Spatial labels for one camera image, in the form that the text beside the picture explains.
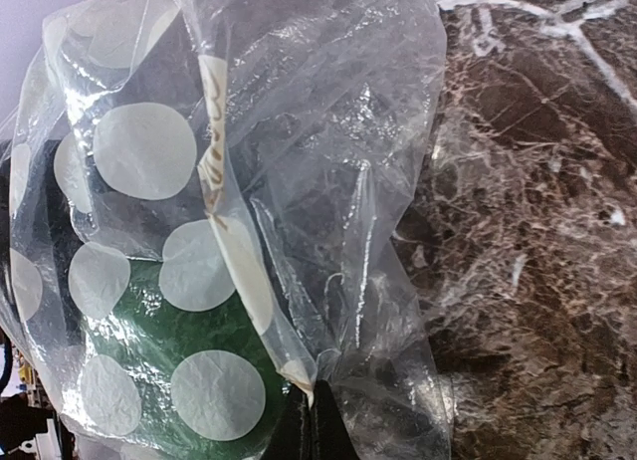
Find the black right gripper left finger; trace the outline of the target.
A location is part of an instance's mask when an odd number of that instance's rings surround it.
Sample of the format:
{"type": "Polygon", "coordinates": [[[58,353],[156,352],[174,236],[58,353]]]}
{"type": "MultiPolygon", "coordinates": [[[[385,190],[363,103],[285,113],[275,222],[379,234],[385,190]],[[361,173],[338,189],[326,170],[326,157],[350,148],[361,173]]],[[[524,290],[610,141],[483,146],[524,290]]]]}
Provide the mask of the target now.
{"type": "Polygon", "coordinates": [[[312,441],[308,398],[295,385],[266,448],[266,460],[310,460],[312,441]]]}

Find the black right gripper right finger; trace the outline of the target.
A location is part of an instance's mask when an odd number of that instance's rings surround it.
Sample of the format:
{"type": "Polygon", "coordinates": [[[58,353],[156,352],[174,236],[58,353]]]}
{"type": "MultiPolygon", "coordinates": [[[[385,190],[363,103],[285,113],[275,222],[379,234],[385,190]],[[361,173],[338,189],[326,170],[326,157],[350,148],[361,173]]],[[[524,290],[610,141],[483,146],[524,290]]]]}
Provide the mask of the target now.
{"type": "Polygon", "coordinates": [[[318,380],[314,390],[312,458],[315,460],[359,460],[330,385],[325,380],[318,380]]]}

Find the green fake vegetable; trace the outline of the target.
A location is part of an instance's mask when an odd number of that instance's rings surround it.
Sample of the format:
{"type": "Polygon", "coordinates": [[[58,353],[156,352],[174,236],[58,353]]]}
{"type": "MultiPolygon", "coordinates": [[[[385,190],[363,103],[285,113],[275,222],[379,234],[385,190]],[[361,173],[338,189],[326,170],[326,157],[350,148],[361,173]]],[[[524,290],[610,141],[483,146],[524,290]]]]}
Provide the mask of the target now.
{"type": "Polygon", "coordinates": [[[89,425],[174,459],[259,456],[285,387],[240,298],[184,311],[164,298],[159,274],[151,262],[70,273],[86,330],[79,390],[89,425]]]}

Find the clear polka dot zip bag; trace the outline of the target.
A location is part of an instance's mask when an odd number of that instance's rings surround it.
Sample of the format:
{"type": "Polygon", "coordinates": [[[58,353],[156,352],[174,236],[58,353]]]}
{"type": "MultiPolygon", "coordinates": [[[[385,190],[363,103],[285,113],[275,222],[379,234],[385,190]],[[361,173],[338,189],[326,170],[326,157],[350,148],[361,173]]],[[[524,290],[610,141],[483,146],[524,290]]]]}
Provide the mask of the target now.
{"type": "Polygon", "coordinates": [[[82,405],[70,273],[123,262],[158,264],[184,311],[237,295],[285,403],[304,392],[312,427],[327,381],[359,459],[450,457],[391,242],[445,55],[434,0],[84,0],[44,19],[1,137],[1,324],[81,458],[174,459],[82,405]]]}

